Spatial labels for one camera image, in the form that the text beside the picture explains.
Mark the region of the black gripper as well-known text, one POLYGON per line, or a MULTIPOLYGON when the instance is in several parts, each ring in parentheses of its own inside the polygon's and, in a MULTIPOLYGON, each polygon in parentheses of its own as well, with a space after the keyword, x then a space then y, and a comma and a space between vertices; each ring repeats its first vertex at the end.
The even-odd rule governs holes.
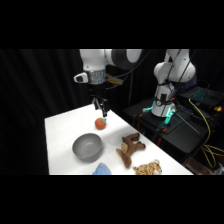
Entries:
MULTIPOLYGON (((96 98, 105 98, 106 97, 106 85, 104 83, 97 85, 89 85, 90 94, 92 97, 96 98)), ((95 109, 102 109, 103 117, 107 117, 107 112, 109 111, 109 101, 107 99, 101 99, 101 107, 98 102, 98 99, 94 98, 93 103, 95 109)))

